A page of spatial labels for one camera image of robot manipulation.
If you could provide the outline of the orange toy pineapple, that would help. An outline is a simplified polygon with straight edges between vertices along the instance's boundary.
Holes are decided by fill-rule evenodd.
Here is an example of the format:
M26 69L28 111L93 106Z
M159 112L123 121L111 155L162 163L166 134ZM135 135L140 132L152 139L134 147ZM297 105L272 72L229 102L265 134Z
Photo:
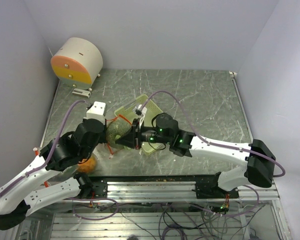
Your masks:
M89 159L83 159L77 164L77 171L80 173L92 173L97 167L97 158L94 154Z

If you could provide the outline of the green netted toy melon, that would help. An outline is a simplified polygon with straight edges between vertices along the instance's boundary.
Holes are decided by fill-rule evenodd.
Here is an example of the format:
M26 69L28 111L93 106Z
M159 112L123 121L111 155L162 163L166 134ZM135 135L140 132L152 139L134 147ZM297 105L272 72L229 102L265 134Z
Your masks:
M116 144L115 141L122 137L131 128L131 125L126 121L113 121L106 130L106 140L111 148L123 149L123 145Z

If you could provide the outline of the spare clear zip bag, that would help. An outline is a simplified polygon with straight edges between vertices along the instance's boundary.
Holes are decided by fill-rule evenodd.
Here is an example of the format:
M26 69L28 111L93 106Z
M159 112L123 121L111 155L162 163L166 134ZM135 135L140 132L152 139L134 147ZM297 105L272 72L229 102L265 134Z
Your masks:
M116 141L130 130L132 123L121 114L114 118L107 119L105 123L106 143L103 144L104 154L106 159L112 159L119 152L129 149L122 144L116 143Z

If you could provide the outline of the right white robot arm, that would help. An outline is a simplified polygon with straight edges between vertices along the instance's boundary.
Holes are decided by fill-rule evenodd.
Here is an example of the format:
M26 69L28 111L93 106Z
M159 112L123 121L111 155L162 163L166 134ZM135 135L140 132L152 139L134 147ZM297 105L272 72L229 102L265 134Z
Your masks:
M262 140L233 143L206 138L180 129L178 121L167 113L154 117L151 126L134 119L130 129L115 142L130 149L138 149L143 143L165 144L179 157L209 156L236 165L213 177L210 192L216 198L248 184L265 189L273 184L276 158Z

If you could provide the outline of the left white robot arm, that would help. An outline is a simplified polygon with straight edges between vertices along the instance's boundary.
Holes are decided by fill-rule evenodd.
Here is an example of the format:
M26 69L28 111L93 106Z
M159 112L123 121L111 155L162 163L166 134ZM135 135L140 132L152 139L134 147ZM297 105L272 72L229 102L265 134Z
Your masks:
M88 198L93 184L85 173L78 173L53 186L40 185L92 156L106 140L107 123L85 119L76 130L50 141L17 176L0 187L0 230L11 229L34 212L68 198Z

